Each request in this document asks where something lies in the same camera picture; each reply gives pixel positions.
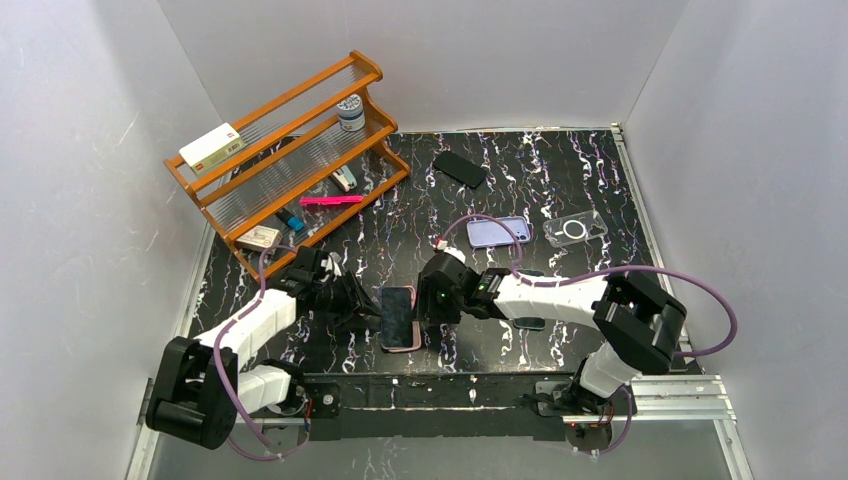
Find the dark teal phone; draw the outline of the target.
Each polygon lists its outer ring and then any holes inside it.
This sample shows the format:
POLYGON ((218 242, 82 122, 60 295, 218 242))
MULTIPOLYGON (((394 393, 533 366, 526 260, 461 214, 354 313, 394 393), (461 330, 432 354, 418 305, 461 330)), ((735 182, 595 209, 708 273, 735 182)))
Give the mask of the dark teal phone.
POLYGON ((546 321, 539 317, 522 317, 512 320, 513 326, 516 329, 543 331, 546 327, 546 321))

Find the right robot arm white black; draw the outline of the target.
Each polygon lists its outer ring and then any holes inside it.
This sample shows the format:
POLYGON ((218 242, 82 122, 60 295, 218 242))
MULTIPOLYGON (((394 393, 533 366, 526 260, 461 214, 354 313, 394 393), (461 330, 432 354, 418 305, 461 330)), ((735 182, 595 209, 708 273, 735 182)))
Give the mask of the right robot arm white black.
POLYGON ((656 268, 626 265, 580 277, 514 274, 505 268, 482 273, 454 249, 436 253, 418 275, 416 314, 422 321, 477 319, 561 320, 593 327, 604 338, 581 362, 571 394, 606 400, 644 374, 669 372, 686 307, 652 280, 656 268))

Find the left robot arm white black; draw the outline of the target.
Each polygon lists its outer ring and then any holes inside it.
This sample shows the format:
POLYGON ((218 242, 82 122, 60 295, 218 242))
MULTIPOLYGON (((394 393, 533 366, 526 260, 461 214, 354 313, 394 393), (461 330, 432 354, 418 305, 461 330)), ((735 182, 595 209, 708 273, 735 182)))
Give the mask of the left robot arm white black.
POLYGON ((270 443, 251 415, 286 402, 297 366, 269 361, 245 366, 258 351, 308 312, 345 323, 381 314, 338 255, 300 247, 280 272, 260 277, 253 299, 216 327, 176 336, 163 351, 144 416, 147 428, 209 450, 229 440, 243 420, 270 443))

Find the lilac phone case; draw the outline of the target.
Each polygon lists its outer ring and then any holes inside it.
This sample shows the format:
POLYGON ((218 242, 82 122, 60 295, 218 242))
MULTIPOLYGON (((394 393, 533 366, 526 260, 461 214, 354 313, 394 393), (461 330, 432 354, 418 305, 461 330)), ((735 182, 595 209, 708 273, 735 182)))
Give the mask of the lilac phone case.
POLYGON ((533 239, 531 226, 523 217, 500 217, 499 223, 488 220, 471 220, 466 224, 469 244, 473 249, 513 245, 513 239, 525 244, 533 239))

